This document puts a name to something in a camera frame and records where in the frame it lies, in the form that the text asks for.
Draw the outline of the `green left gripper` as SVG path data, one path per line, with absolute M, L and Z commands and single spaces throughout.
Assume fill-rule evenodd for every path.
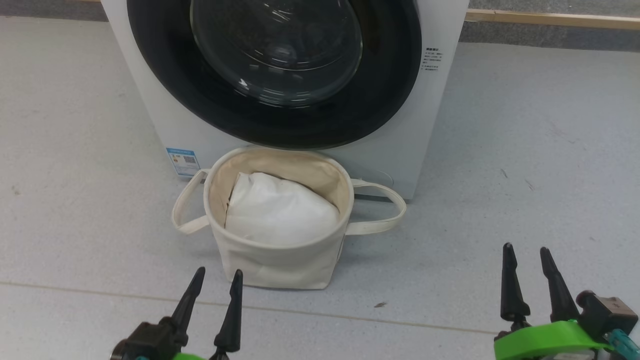
M 171 319 L 177 327 L 188 327 L 197 297 L 201 293 L 206 269 L 199 267 L 190 281 L 187 289 L 174 309 Z M 230 303 L 227 307 L 224 321 L 218 334 L 214 338 L 215 353 L 230 354 L 240 351 L 242 344 L 242 313 L 243 313 L 243 272 L 237 269 L 230 287 Z M 206 360 L 201 356 L 179 352 L 173 360 Z

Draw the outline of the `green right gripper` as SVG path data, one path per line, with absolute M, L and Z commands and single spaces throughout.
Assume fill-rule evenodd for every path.
M 610 344 L 595 341 L 576 322 L 578 308 L 551 251 L 542 247 L 539 253 L 542 273 L 548 284 L 550 321 L 553 323 L 526 326 L 494 340 L 494 358 L 526 360 L 590 349 L 612 351 L 614 348 Z M 525 322 L 526 317 L 531 315 L 530 306 L 522 296 L 517 267 L 514 246 L 505 243 L 502 248 L 500 317 L 508 322 Z

